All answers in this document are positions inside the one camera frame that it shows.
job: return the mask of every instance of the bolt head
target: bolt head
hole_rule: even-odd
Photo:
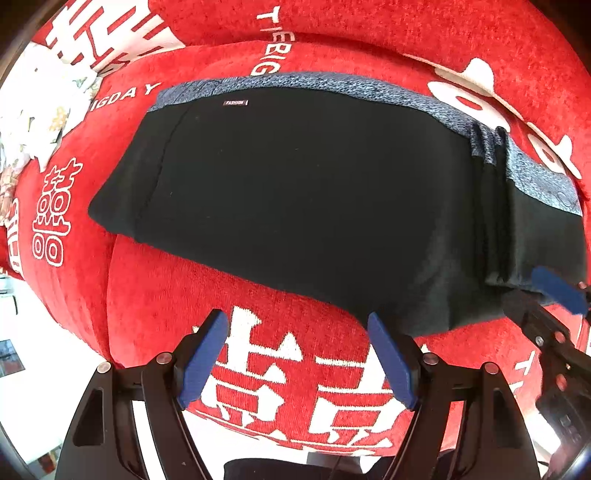
[[[109,370],[111,370],[111,364],[109,362],[102,362],[98,367],[96,367],[96,371],[100,374],[105,374]]]
[[[423,362],[427,365],[437,365],[439,363],[439,357],[434,353],[425,353],[423,355]]]
[[[487,362],[484,364],[484,370],[490,375],[496,375],[499,372],[499,366],[493,362]]]
[[[564,336],[564,334],[560,331],[558,332],[554,332],[554,338],[556,338],[556,341],[558,343],[565,343],[566,341],[566,337]]]
[[[170,352],[162,352],[156,357],[156,362],[160,365],[169,364],[173,359],[173,355]]]
[[[566,377],[563,374],[556,375],[556,386],[561,392],[566,391],[568,384],[569,383],[566,381]]]

